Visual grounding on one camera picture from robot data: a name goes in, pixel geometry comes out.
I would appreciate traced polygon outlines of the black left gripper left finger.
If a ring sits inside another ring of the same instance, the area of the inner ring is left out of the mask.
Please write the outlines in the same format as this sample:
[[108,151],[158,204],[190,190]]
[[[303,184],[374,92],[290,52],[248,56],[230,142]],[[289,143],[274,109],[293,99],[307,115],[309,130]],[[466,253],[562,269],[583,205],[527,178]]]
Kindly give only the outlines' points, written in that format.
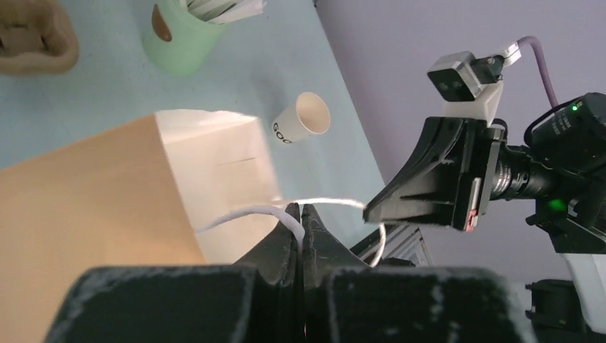
[[299,205],[231,265],[99,267],[71,286],[46,342],[300,342]]

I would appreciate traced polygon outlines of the brown paper bag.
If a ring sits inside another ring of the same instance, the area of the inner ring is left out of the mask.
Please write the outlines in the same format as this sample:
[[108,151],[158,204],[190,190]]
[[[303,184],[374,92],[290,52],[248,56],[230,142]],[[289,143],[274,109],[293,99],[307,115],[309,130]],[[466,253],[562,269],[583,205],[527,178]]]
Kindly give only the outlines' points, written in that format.
[[280,196],[261,121],[169,110],[1,171],[1,340],[46,342],[72,284],[99,267],[231,265],[299,205]]

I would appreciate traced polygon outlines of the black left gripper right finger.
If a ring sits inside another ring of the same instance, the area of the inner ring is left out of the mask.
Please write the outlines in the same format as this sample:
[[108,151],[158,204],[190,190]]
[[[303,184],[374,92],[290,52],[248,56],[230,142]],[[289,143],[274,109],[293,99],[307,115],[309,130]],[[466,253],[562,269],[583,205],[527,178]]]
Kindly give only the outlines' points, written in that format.
[[469,267],[369,267],[302,207],[308,342],[535,342],[501,276]]

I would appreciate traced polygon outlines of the single white paper cup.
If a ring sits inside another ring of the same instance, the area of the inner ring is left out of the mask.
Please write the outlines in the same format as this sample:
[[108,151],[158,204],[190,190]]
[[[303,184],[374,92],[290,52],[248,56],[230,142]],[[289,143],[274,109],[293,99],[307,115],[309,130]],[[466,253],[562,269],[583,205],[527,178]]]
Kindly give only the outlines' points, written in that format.
[[330,125],[331,114],[324,100],[306,91],[277,116],[271,129],[278,141],[291,144],[309,136],[325,134]]

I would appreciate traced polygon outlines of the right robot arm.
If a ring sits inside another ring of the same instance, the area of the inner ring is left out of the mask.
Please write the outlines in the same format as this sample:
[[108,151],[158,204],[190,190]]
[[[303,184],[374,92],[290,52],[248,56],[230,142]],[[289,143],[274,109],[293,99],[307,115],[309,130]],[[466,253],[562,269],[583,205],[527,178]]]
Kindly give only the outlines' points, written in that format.
[[432,116],[408,162],[372,199],[373,224],[472,231],[491,201],[531,199],[527,224],[566,261],[588,327],[605,332],[605,95],[557,105],[507,143],[507,127]]

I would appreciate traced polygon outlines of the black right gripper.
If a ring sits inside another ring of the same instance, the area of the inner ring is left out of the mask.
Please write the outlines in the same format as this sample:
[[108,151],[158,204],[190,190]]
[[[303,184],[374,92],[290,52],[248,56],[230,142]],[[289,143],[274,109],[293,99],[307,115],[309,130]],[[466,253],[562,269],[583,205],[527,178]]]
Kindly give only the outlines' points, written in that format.
[[528,146],[507,143],[508,126],[432,116],[396,176],[363,210],[368,224],[421,224],[470,232],[490,201],[548,197],[559,177]]

